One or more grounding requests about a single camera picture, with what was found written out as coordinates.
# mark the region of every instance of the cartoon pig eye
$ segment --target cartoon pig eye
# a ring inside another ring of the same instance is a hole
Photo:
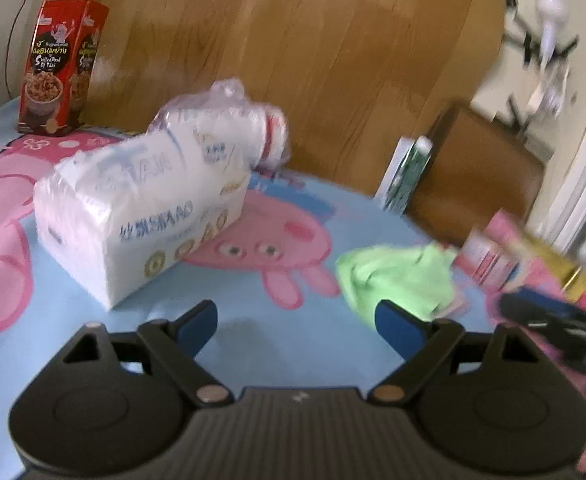
[[[273,260],[279,260],[282,257],[282,251],[280,251],[273,244],[266,244],[264,242],[261,242],[256,245],[255,250],[258,254],[261,254],[262,256],[266,256],[267,258],[271,258]]]
[[[240,260],[246,256],[246,251],[232,242],[222,242],[215,250],[217,254],[221,254],[227,258],[233,258],[234,260]]]

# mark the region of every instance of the red box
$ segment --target red box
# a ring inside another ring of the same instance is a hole
[[[109,9],[93,0],[46,0],[24,69],[18,131],[64,135],[80,125]]]

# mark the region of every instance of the wooden panel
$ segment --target wooden panel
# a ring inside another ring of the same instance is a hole
[[[503,0],[99,0],[84,119],[144,130],[171,97],[240,77],[283,108],[291,166],[374,192],[397,139],[495,60]]]

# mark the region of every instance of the ribbed black surface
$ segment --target ribbed black surface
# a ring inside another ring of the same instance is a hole
[[[25,480],[53,478],[57,477],[30,472]],[[246,390],[234,405],[197,412],[175,445],[157,459],[109,478],[511,479],[451,462],[424,442],[402,410],[371,406],[353,389]],[[529,478],[575,480],[577,476],[564,470]]]

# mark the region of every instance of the clear plastic bag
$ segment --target clear plastic bag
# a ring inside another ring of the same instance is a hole
[[[157,130],[195,135],[203,145],[207,138],[234,144],[250,168],[275,170],[290,156],[284,113],[271,104],[249,101],[239,79],[216,81],[206,92],[171,99],[147,134]]]

